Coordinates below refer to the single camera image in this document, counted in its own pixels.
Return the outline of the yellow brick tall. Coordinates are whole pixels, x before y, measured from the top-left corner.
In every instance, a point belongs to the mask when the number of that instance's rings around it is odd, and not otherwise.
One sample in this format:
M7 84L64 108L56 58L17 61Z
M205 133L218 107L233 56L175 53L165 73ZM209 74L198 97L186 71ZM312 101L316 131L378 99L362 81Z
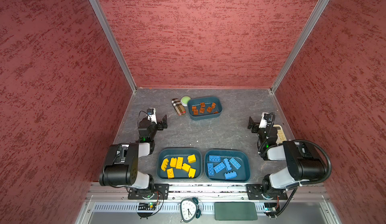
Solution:
M183 157L178 157L176 169L182 169L183 162L184 162L184 158Z

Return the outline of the blue brick thin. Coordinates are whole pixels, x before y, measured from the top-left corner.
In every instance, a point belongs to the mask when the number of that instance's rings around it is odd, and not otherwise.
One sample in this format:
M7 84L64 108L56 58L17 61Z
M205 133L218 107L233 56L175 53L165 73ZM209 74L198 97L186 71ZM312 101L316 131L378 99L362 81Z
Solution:
M211 162L211 163L220 163L221 162L221 157L220 156L215 156L215 155L209 155L209 162Z

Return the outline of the yellow brick bottom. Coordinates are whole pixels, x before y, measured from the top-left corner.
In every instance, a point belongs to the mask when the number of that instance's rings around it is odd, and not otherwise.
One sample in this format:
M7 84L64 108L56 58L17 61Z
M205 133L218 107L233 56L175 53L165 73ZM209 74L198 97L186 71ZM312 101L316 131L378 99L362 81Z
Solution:
M196 174L196 169L190 168L189 173L188 173L188 177L189 178L194 178L195 174Z

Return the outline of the blue brick long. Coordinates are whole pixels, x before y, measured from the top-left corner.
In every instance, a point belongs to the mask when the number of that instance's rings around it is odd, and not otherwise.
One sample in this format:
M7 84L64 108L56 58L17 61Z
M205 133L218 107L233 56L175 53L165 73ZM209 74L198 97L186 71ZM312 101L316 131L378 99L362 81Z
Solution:
M213 163L207 164L207 173L208 173L208 176L210 176L210 177L215 175Z

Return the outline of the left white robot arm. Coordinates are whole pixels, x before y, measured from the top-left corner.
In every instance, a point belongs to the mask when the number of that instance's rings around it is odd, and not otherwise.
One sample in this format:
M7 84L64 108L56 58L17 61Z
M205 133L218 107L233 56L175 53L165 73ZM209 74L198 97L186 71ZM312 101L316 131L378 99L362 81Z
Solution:
M159 130L168 127L167 116L162 121L153 122L149 117L137 123L139 139L136 142L111 145L99 176L101 186L128 188L143 199L151 199L159 195L155 189L154 179L150 174L139 171L140 157L151 155L155 148L154 137Z

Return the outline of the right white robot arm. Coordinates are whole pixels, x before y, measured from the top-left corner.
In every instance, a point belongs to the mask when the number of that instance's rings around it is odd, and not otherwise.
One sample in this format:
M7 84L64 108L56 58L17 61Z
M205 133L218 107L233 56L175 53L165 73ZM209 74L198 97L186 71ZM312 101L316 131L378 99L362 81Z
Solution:
M319 184L332 173L332 163L325 150L314 142L296 139L278 143L275 114L264 113L258 123L251 117L247 128L258 135L258 154L265 161L285 161L282 170L267 174L261 184L248 184L250 200L286 199L286 191L299 186Z

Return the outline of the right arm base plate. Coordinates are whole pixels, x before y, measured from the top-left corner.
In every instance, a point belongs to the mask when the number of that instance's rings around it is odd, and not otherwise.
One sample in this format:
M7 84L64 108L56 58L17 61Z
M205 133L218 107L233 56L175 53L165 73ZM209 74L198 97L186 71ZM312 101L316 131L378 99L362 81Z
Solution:
M285 189L274 189L262 184L246 184L246 193L249 200L287 200Z

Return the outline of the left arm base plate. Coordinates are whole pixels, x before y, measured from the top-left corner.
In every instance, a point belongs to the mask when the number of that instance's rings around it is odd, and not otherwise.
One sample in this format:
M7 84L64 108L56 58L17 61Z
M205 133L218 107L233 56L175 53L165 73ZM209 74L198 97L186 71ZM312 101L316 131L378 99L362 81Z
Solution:
M166 200L168 199L169 184L151 184L148 189L130 188L128 192L129 200Z

